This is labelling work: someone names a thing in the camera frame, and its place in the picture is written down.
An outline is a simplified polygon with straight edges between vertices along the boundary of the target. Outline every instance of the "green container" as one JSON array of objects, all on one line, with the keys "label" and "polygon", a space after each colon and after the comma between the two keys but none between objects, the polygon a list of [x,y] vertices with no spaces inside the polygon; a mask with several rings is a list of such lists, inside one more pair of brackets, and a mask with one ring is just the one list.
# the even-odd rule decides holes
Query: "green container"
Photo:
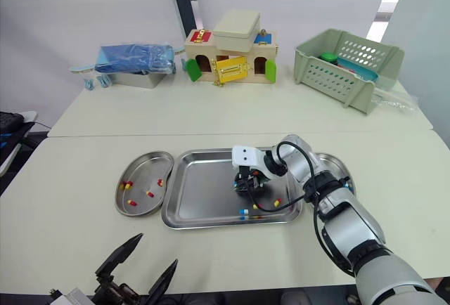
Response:
[{"label": "green container", "polygon": [[327,63],[319,57],[334,53],[340,58],[378,74],[376,86],[389,91],[397,81],[404,52],[396,47],[364,39],[342,30],[329,29],[295,49],[294,77],[303,83],[357,110],[370,113],[375,83]]}]

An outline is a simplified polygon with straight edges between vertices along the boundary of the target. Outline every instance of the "silver robot arm segment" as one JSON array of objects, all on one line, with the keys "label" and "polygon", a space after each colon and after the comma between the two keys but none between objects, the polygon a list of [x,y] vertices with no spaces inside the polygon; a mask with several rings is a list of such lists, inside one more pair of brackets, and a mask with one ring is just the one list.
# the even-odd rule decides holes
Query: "silver robot arm segment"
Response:
[{"label": "silver robot arm segment", "polygon": [[[295,146],[309,158],[314,178],[306,157]],[[233,166],[239,168],[237,177],[248,182],[255,182],[254,170],[266,180],[287,171],[293,175],[305,192],[305,201],[316,204],[323,222],[323,241],[333,261],[355,276],[363,305],[446,304],[413,268],[385,247],[385,235],[378,222],[299,136],[286,136],[265,153],[235,146]]]}]

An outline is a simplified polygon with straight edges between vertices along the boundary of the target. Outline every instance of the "wooden toy house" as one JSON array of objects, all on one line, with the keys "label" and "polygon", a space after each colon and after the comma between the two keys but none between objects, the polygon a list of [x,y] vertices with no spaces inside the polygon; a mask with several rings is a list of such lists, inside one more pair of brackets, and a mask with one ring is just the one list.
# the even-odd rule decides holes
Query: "wooden toy house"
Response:
[{"label": "wooden toy house", "polygon": [[275,32],[259,28],[256,11],[229,11],[214,30],[192,30],[184,44],[193,82],[274,83]]}]

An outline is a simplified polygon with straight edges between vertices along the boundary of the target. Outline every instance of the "metal container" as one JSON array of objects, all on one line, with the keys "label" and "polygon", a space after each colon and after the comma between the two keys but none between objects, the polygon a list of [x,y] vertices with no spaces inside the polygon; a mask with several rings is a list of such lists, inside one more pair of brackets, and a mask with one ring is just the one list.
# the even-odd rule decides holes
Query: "metal container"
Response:
[{"label": "metal container", "polygon": [[174,159],[168,152],[150,152],[135,159],[117,184],[117,210],[127,216],[140,216],[157,210],[164,200],[167,178],[173,166]]},{"label": "metal container", "polygon": [[[162,206],[162,220],[175,229],[209,228],[284,223],[300,214],[302,202],[275,213],[253,209],[250,197],[245,193],[237,194],[233,189],[236,173],[231,165],[231,149],[185,152],[176,161]],[[300,186],[287,174],[265,183],[264,192],[255,197],[258,203],[273,209],[276,199],[281,198],[284,205],[300,194]]]}]

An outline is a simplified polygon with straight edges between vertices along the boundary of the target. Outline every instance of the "red and yellow capsule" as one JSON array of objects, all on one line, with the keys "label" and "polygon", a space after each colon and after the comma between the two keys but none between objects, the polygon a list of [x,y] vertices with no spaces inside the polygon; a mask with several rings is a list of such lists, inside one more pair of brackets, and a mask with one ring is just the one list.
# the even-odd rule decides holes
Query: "red and yellow capsule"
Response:
[{"label": "red and yellow capsule", "polygon": [[125,184],[125,190],[130,190],[132,186],[133,186],[133,182],[128,181],[127,184]]}]

